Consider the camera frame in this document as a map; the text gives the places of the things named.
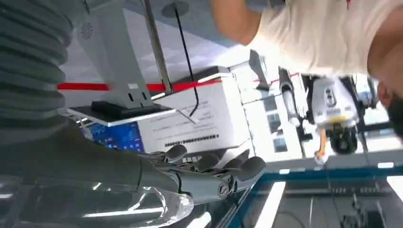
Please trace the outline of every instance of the ceiling light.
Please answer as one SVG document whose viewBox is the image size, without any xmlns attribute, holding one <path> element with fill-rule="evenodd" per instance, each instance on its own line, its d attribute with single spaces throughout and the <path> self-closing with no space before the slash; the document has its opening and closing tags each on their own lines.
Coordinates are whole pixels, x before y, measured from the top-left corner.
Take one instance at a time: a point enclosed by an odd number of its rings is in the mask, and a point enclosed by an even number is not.
<svg viewBox="0 0 403 228">
<path fill-rule="evenodd" d="M 163 96 L 165 96 L 165 93 L 160 93 L 160 94 L 152 96 L 151 100 L 155 100 L 155 99 L 158 99 L 158 98 L 163 97 Z"/>
<path fill-rule="evenodd" d="M 393 168 L 393 166 L 394 166 L 393 162 L 381 162 L 381 163 L 378 163 L 378 168 L 379 169 Z"/>
<path fill-rule="evenodd" d="M 94 190 L 94 191 L 97 190 L 99 186 L 101 186 L 101 183 L 98 183 L 98 184 L 96 184 L 95 186 L 93 186 L 93 187 L 92 187 L 92 190 Z"/>
<path fill-rule="evenodd" d="M 199 218 L 195 218 L 187 228 L 205 228 L 211 222 L 211 215 L 204 212 Z"/>
<path fill-rule="evenodd" d="M 390 176 L 387 177 L 386 180 L 399 196 L 400 200 L 403 201 L 403 176 Z"/>
<path fill-rule="evenodd" d="M 137 208 L 140 207 L 140 203 L 144 200 L 144 198 L 147 196 L 147 193 L 143 193 L 143 195 L 141 195 L 138 203 L 134 204 L 133 206 L 129 207 L 129 209 L 127 210 L 136 210 Z"/>
<path fill-rule="evenodd" d="M 280 174 L 289 174 L 289 169 L 280 170 Z"/>
<path fill-rule="evenodd" d="M 210 75 L 210 76 L 207 76 L 207 77 L 204 77 L 204 78 L 200 79 L 200 80 L 197 81 L 197 82 L 198 82 L 198 83 L 207 82 L 207 81 L 209 81 L 209 80 L 218 78 L 219 76 L 220 76 L 219 74 Z"/>
<path fill-rule="evenodd" d="M 283 196 L 285 182 L 276 182 L 270 190 L 269 196 L 266 199 L 265 205 L 259 215 L 258 221 L 255 225 L 259 227 L 272 227 L 274 218 L 276 217 L 278 206 L 280 205 Z"/>
<path fill-rule="evenodd" d="M 102 115 L 97 112 L 93 112 L 92 108 L 90 106 L 71 107 L 71 108 L 68 108 L 67 111 L 74 115 L 90 118 L 91 121 L 101 124 L 103 126 L 113 127 L 113 126 L 119 126 L 122 124 L 132 123 L 135 121 L 151 119 L 151 118 L 155 118 L 155 117 L 158 117 L 161 115 L 173 114 L 176 112 L 176 109 L 171 109 L 171 108 L 164 107 L 161 105 L 159 111 L 154 111 L 150 114 L 141 114 L 140 116 L 127 117 L 127 118 L 111 118 L 110 116 L 107 116 L 105 114 Z"/>
<path fill-rule="evenodd" d="M 157 213 L 163 212 L 163 208 L 148 208 L 148 209 L 139 209 L 139 210 L 124 210 L 124 211 L 113 211 L 113 212 L 104 212 L 104 213 L 93 213 L 86 214 L 84 218 L 95 218 L 95 217 L 108 217 L 108 216 L 120 216 L 120 215 L 136 215 L 136 214 L 147 214 L 147 213 Z"/>
<path fill-rule="evenodd" d="M 9 199 L 13 196 L 13 194 L 0 194 L 0 200 Z"/>
</svg>

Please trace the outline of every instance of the person's arm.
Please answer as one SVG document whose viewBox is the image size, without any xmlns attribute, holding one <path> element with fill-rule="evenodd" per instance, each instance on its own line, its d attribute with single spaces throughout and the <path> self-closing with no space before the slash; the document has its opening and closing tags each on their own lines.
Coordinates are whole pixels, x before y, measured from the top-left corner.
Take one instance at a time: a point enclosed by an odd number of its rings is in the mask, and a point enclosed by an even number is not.
<svg viewBox="0 0 403 228">
<path fill-rule="evenodd" d="M 246 6 L 245 0 L 211 0 L 217 30 L 225 37 L 248 45 L 255 37 L 261 14 Z"/>
<path fill-rule="evenodd" d="M 368 54 L 368 72 L 403 98 L 403 7 L 393 11 L 378 29 Z"/>
</svg>

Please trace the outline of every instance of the metal pole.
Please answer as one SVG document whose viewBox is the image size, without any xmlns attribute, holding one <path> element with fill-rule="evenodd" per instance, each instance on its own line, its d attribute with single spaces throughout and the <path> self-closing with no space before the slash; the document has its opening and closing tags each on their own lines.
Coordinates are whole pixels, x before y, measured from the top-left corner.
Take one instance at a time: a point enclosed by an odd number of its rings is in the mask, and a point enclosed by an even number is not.
<svg viewBox="0 0 403 228">
<path fill-rule="evenodd" d="M 234 205 L 232 206 L 227 213 L 219 220 L 219 222 L 216 224 L 216 228 L 224 228 L 228 227 L 228 225 L 231 223 L 231 221 L 234 219 L 234 217 L 237 215 L 239 212 L 240 207 L 242 206 L 243 202 L 246 200 L 248 197 L 249 193 L 251 192 L 253 187 L 250 187 L 245 190 L 245 192 L 242 194 L 238 201 L 238 206 Z"/>
<path fill-rule="evenodd" d="M 381 203 L 379 202 L 379 200 L 376 202 L 376 206 L 378 207 L 379 214 L 381 215 L 381 219 L 382 219 L 382 223 L 384 224 L 384 228 L 388 228 L 388 226 L 386 224 L 386 219 L 384 216 L 384 210 L 382 209 L 382 206 L 381 206 Z"/>
<path fill-rule="evenodd" d="M 312 228 L 312 208 L 314 206 L 314 197 L 311 197 L 311 207 L 309 210 L 309 228 Z"/>
<path fill-rule="evenodd" d="M 155 20 L 153 11 L 149 0 L 141 0 L 141 5 L 144 10 L 145 22 L 148 28 L 148 35 L 150 36 L 151 46 L 153 47 L 155 61 L 157 62 L 160 78 L 165 87 L 165 93 L 172 93 L 172 85 L 169 80 L 168 71 L 166 69 L 165 58 L 163 56 L 163 49 L 161 47 L 160 38 L 158 37 L 157 27 L 155 26 Z"/>
</svg>

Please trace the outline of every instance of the red stripe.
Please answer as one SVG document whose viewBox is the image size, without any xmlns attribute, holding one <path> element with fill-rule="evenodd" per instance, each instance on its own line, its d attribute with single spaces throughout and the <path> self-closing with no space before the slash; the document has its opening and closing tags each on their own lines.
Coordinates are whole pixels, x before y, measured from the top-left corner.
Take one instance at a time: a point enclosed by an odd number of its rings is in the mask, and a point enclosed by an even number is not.
<svg viewBox="0 0 403 228">
<path fill-rule="evenodd" d="M 299 73 L 291 74 L 290 77 L 299 75 Z M 198 87 L 198 86 L 205 86 L 205 85 L 211 85 L 215 83 L 220 83 L 222 82 L 221 80 L 209 80 L 207 82 L 185 82 L 185 83 L 176 83 L 173 84 L 173 90 L 175 92 L 190 89 L 193 87 Z M 151 92 L 163 92 L 164 91 L 164 86 L 163 84 L 147 84 L 147 88 Z M 59 90 L 93 90 L 93 91 L 108 91 L 109 88 L 107 84 L 102 84 L 102 83 L 76 83 L 76 82 L 67 82 L 67 83 L 61 83 L 58 85 Z"/>
</svg>

